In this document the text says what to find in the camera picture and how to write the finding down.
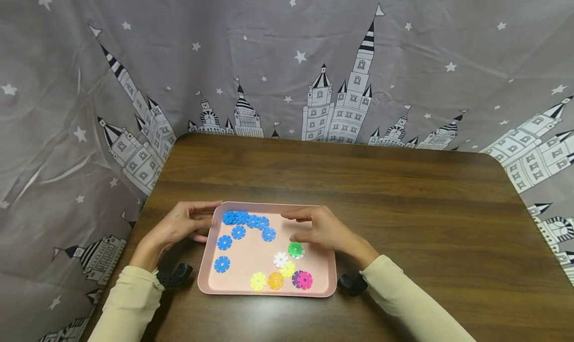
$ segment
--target beige sleeve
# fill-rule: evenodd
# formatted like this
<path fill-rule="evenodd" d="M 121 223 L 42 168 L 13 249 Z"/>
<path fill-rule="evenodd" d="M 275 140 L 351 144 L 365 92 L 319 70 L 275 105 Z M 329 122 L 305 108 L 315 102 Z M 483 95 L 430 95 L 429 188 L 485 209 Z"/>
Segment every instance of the beige sleeve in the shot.
<path fill-rule="evenodd" d="M 165 290 L 156 274 L 124 267 L 88 342 L 139 342 Z"/>
<path fill-rule="evenodd" d="M 375 302 L 397 317 L 419 342 L 476 342 L 431 296 L 386 256 L 360 272 Z"/>

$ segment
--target orange snowflake block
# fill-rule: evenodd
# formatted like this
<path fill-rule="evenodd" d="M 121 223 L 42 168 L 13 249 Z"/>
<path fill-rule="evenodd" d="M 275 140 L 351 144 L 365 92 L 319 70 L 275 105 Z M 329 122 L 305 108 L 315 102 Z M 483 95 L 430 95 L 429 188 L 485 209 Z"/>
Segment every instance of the orange snowflake block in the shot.
<path fill-rule="evenodd" d="M 278 290 L 283 287 L 283 275 L 278 272 L 274 272 L 269 275 L 268 280 L 269 288 L 272 290 Z"/>

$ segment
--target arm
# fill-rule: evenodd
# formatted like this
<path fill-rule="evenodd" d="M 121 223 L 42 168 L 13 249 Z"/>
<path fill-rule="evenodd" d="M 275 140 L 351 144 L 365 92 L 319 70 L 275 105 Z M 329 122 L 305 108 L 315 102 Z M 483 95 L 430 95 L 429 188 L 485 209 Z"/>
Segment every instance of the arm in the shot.
<path fill-rule="evenodd" d="M 475 342 L 431 296 L 411 281 L 388 257 L 343 224 L 327 207 L 289 211 L 285 218 L 312 221 L 313 228 L 292 241 L 320 244 L 350 255 L 369 284 L 369 293 L 389 315 L 397 317 L 420 342 Z"/>
<path fill-rule="evenodd" d="M 163 252 L 176 242 L 191 237 L 205 242 L 196 230 L 209 228 L 213 210 L 221 201 L 179 202 L 138 244 L 103 307 L 88 342 L 138 342 L 159 307 L 164 287 L 157 277 Z"/>

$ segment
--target hand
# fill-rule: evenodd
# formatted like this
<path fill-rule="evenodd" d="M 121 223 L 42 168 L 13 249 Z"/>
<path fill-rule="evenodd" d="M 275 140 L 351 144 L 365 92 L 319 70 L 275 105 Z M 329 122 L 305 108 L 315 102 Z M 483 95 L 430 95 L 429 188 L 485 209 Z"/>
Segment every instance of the hand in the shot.
<path fill-rule="evenodd" d="M 297 222 L 311 221 L 313 224 L 310 230 L 293 234 L 291 241 L 318 244 L 328 250 L 344 252 L 355 259 L 361 270 L 379 256 L 368 241 L 352 232 L 329 207 L 304 207 L 287 211 L 281 216 Z"/>
<path fill-rule="evenodd" d="M 143 237 L 130 265 L 153 271 L 163 252 L 185 237 L 205 243 L 207 237 L 198 235 L 196 231 L 211 227 L 214 210 L 221 203 L 221 201 L 178 202 L 173 210 Z"/>

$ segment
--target tray rim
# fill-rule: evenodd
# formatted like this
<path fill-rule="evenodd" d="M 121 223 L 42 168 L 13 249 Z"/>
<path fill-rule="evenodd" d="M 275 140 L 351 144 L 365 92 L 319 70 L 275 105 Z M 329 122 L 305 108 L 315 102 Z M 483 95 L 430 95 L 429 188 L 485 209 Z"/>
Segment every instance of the tray rim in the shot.
<path fill-rule="evenodd" d="M 274 205 L 274 206 L 301 206 L 301 207 L 319 207 L 319 205 L 301 205 L 298 203 L 265 203 L 265 202 L 246 202 L 246 201 L 224 201 L 215 208 L 214 215 L 219 209 L 224 208 L 226 205 L 230 205 L 231 203 L 242 203 L 245 205 Z M 205 270 L 211 269 L 211 265 L 209 267 L 205 264 L 205 259 L 207 258 L 207 243 L 205 243 L 205 249 L 203 251 L 203 256 L 201 257 L 201 264 L 199 266 L 199 272 L 197 273 L 196 281 L 197 287 L 201 292 L 207 295 L 220 295 L 220 296 L 270 296 L 270 297 L 305 297 L 305 298 L 327 298 L 333 296 L 335 291 L 337 290 L 337 264 L 336 264 L 336 255 L 335 252 L 332 251 L 332 259 L 333 259 L 333 269 L 335 279 L 332 281 L 330 290 L 327 290 L 321 296 L 317 295 L 305 295 L 305 294 L 293 294 L 293 293 L 269 293 L 269 292 L 234 292 L 234 293 L 220 293 L 220 292 L 208 292 L 204 289 L 203 283 L 200 283 L 200 277 L 204 274 L 208 274 Z"/>

